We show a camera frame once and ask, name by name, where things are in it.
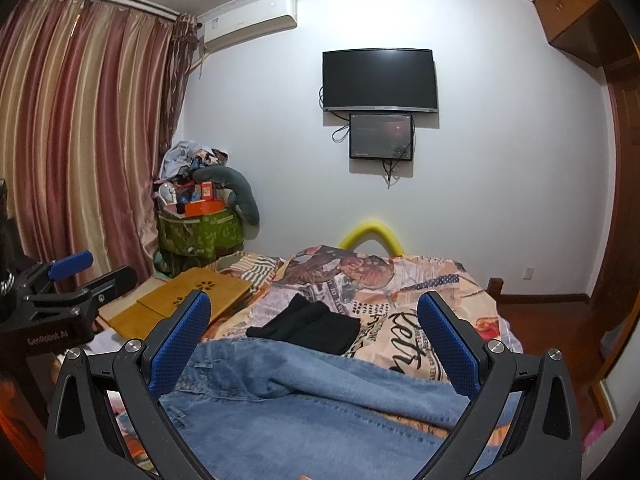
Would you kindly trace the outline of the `brown wooden wardrobe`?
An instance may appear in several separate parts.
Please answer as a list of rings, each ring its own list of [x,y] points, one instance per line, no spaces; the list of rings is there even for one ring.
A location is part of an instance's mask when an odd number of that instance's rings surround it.
[[[592,303],[628,313],[639,292],[639,55],[610,0],[534,0],[548,43],[604,70],[615,142],[610,234]]]

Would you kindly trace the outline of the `white wall air conditioner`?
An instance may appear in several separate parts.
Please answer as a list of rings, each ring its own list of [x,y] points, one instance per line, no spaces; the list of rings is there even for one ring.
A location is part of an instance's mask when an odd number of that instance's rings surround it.
[[[256,0],[202,15],[201,52],[218,52],[297,27],[297,0]]]

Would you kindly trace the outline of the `orange box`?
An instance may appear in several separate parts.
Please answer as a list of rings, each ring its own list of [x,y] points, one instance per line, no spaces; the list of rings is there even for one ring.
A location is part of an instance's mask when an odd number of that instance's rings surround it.
[[[226,204],[223,200],[194,200],[184,205],[184,216],[186,218],[207,216],[223,211],[224,208]]]

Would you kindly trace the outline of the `yellow foam tube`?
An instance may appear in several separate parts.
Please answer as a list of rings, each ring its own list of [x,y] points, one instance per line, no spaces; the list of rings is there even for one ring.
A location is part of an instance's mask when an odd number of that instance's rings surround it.
[[[376,236],[387,252],[393,257],[400,257],[405,253],[405,249],[400,244],[394,232],[384,223],[376,220],[367,220],[357,224],[350,230],[338,244],[339,248],[352,250],[364,238],[368,236]]]

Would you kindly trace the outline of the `black wall television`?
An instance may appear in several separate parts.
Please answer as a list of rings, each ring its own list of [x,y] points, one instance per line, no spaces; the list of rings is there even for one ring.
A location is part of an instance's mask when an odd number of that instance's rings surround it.
[[[436,114],[433,51],[369,48],[323,52],[322,107],[327,112]]]

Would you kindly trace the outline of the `green fabric storage box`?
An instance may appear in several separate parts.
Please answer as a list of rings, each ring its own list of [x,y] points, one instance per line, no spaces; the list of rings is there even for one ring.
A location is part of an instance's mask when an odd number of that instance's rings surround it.
[[[241,250],[244,243],[240,217],[229,209],[206,216],[178,219],[157,217],[158,251],[155,270],[174,278],[194,266],[207,266]]]

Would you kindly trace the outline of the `blue denim jeans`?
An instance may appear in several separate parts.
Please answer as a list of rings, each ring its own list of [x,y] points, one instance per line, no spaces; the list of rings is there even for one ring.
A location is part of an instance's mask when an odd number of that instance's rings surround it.
[[[216,479],[411,479],[469,401],[448,382],[267,339],[199,344],[160,405]]]

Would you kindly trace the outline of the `newspaper print bed quilt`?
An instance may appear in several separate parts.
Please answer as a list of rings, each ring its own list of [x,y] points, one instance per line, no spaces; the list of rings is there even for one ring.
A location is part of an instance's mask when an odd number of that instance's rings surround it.
[[[380,257],[321,245],[282,263],[241,252],[221,260],[216,270],[249,281],[255,292],[245,306],[213,322],[204,335],[207,340],[243,337],[248,328],[264,326],[300,295],[358,318],[360,332],[344,353],[348,358],[442,382],[446,374],[416,315],[420,296],[434,290],[483,339],[499,339],[514,352],[523,349],[508,321],[498,315],[495,300],[454,260]]]

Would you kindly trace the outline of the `bamboo lap desk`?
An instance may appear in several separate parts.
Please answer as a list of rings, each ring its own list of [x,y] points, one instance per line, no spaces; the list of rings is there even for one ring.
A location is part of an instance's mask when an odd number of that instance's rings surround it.
[[[132,292],[100,307],[100,318],[126,339],[145,339],[157,323],[171,318],[191,292],[202,292],[209,301],[212,325],[232,307],[250,296],[252,284],[231,275],[192,268],[176,278],[149,278]]]

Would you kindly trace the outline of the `pink striped curtain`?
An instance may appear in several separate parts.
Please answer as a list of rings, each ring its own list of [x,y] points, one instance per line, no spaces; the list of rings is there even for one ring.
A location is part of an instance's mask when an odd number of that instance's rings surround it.
[[[1,174],[24,253],[86,250],[89,281],[152,272],[152,185],[198,44],[196,21],[100,0],[20,0],[1,29]]]

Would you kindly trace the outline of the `grey plush toy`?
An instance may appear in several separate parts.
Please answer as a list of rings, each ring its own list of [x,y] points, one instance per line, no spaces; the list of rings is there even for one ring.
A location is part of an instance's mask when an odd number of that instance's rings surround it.
[[[229,191],[228,206],[235,209],[249,226],[259,226],[260,214],[248,181],[227,166],[208,166],[193,171],[196,183],[210,182]]]

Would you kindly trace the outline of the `small black wall monitor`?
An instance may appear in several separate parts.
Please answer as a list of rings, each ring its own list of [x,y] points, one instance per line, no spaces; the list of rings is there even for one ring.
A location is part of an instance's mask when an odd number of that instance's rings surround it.
[[[413,137],[411,115],[356,113],[349,117],[351,159],[411,162]]]

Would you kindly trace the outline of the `black folded garment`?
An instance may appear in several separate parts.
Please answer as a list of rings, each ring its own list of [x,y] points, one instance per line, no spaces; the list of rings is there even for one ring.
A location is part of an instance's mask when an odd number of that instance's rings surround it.
[[[246,336],[287,342],[334,356],[344,354],[360,332],[360,319],[333,312],[322,301],[296,294],[288,306],[262,327],[249,327]]]

